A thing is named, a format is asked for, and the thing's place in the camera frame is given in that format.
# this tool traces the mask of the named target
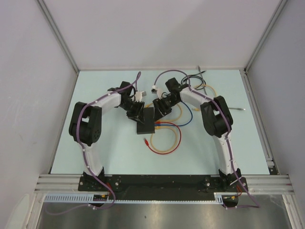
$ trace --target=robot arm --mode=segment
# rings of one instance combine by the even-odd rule
[[[83,144],[82,151],[85,152],[86,159],[90,165],[90,169],[97,177],[103,176],[103,165],[99,158],[98,151],[95,149],[95,143],[99,140],[102,133],[102,115],[107,113],[111,108],[121,107],[127,111],[127,117],[139,122],[144,122],[143,108],[144,102],[141,102],[145,92],[136,91],[133,96],[130,96],[132,87],[127,88],[117,93],[110,93],[118,89],[130,85],[129,82],[122,82],[119,88],[111,88],[108,90],[108,96],[100,101],[96,101],[93,105],[87,107],[82,115],[80,123],[79,136]],[[81,110],[86,104],[78,102],[75,104],[71,123],[69,126],[69,134],[73,136],[77,142],[76,127],[81,113]],[[85,166],[84,172],[91,176],[88,168]]]
[[[228,145],[226,143],[226,135],[227,135],[227,129],[222,121],[222,117],[219,117],[219,120],[217,119],[218,115],[214,114],[213,104],[203,98],[202,96],[199,96],[193,92],[190,91],[188,87],[184,88],[180,92],[181,101],[185,103],[189,103],[193,105],[196,108],[201,109],[202,118],[203,118],[203,125],[209,135],[213,137],[213,140],[216,145],[217,153],[219,156],[219,169],[220,171],[225,174],[233,174],[233,169],[231,166],[231,159],[230,159],[230,153],[228,149]],[[232,125],[233,119],[231,117],[231,114],[229,112],[229,109],[226,105],[226,102],[223,97],[218,96],[214,98],[214,100],[221,104],[221,109],[223,112],[225,112],[225,115],[230,123]],[[231,133],[228,135],[228,140],[231,141]],[[234,168],[238,168],[238,165],[236,161],[233,158]]]
[[[159,97],[153,101],[155,107],[155,121],[169,114],[172,111],[171,107],[181,101],[199,108],[202,113],[204,128],[207,133],[213,137],[216,145],[220,163],[220,176],[227,181],[228,185],[236,182],[237,178],[234,173],[236,172],[238,177],[241,177],[241,172],[240,169],[238,169],[234,156],[232,155],[232,157],[230,157],[232,147],[227,141],[229,143],[231,142],[231,132],[228,134],[228,127],[223,117],[220,114],[215,114],[218,112],[218,109],[211,101],[213,100],[220,107],[231,130],[233,119],[225,99],[222,96],[212,99],[206,95],[200,95],[198,91],[194,92],[194,89],[190,90],[187,84],[180,85],[175,78],[168,80],[166,86],[170,94],[165,98]],[[233,162],[235,171],[233,171],[231,162]]]

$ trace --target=red connector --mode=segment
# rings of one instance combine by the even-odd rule
[[[181,134],[181,130],[180,130],[179,126],[177,126],[177,125],[174,124],[174,123],[170,123],[170,122],[155,122],[155,123],[156,123],[156,124],[168,123],[168,124],[172,124],[172,125],[176,126],[176,127],[178,128],[179,134],[180,134],[179,142],[178,142],[177,146],[175,147],[175,149],[173,149],[172,151],[167,152],[167,153],[159,153],[159,152],[154,151],[154,150],[149,146],[149,143],[148,143],[148,141],[147,141],[146,138],[144,138],[145,144],[147,145],[147,147],[148,147],[151,151],[153,151],[153,152],[156,153],[156,154],[167,155],[167,154],[172,153],[173,151],[175,151],[175,150],[179,147],[179,145],[180,145],[180,143],[181,143],[182,134]]]
[[[148,141],[146,140],[146,138],[144,139],[144,142],[147,146],[149,146]]]

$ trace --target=white wall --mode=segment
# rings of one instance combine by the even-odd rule
[[[305,213],[305,1],[288,1],[249,71],[275,160]]]
[[[46,173],[76,74],[34,0],[0,3],[0,228]]]
[[[81,70],[243,68],[280,0],[45,0]]]

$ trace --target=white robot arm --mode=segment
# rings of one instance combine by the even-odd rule
[[[107,96],[106,98],[100,100],[99,102],[97,102],[96,104],[94,104],[92,106],[102,108],[102,115],[104,115],[111,108],[118,107],[120,105],[120,103],[121,103],[121,95],[119,93],[114,93],[114,94],[111,94],[111,95]],[[96,130],[96,131],[97,132],[94,133],[95,136],[97,136],[97,134],[101,135],[102,130],[100,130],[100,131]],[[84,143],[83,145],[85,148],[85,153],[86,153],[88,164],[91,167],[91,171],[93,172],[94,175],[98,176],[103,169],[103,165],[100,160],[98,150],[96,150],[96,148],[95,148],[96,144],[92,143],[91,146],[88,146],[86,143]],[[88,175],[91,175],[86,166],[85,166],[84,172]]]
[[[188,87],[184,88],[180,92],[180,97],[183,102],[189,103],[199,109],[201,108],[202,104],[210,102],[210,100],[192,92]],[[227,174],[233,174],[234,172],[233,172],[233,169],[231,166],[229,148],[226,143],[226,135],[227,135],[227,132],[222,134],[221,137],[217,137],[215,135],[212,137],[215,142],[217,153],[219,156],[219,163],[220,163],[219,169],[224,174],[227,175]],[[231,133],[229,133],[227,138],[229,141],[231,141]],[[233,158],[233,163],[234,163],[234,168],[238,168],[238,165],[237,165],[236,161],[234,160],[234,158]]]

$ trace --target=light blue table surface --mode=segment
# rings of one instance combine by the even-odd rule
[[[67,118],[61,134],[51,170],[52,174],[81,174],[83,159],[80,147],[69,135],[68,129],[76,102],[91,102],[105,94],[107,89],[120,86],[122,81],[133,82],[138,71],[84,71],[80,72]],[[142,71],[138,89],[147,92],[145,103],[150,103],[155,94],[151,87],[157,75],[162,71]],[[185,71],[188,74],[196,71]],[[222,95],[229,107],[246,108],[246,111],[230,110],[234,124],[232,145],[236,161],[242,174],[269,174],[263,148],[255,127],[253,115],[246,96],[242,78],[238,70],[209,70],[203,74],[206,82]],[[180,73],[166,73],[157,82],[159,88],[166,91],[165,82],[175,77],[179,82]],[[199,83],[192,80],[192,85]],[[210,96],[213,92],[207,88]],[[176,121],[184,124],[190,119],[187,108],[181,104],[183,115]],[[166,119],[179,115],[179,109],[173,108]],[[102,117],[102,135],[97,148],[106,174],[218,174],[218,156],[212,137],[204,127],[201,112],[193,111],[192,122],[182,130],[182,142],[173,153],[163,156],[151,152],[143,138],[150,135],[137,135],[136,123],[126,117],[121,108],[113,108]],[[154,145],[159,149],[172,146],[174,134],[170,130],[157,130]]]

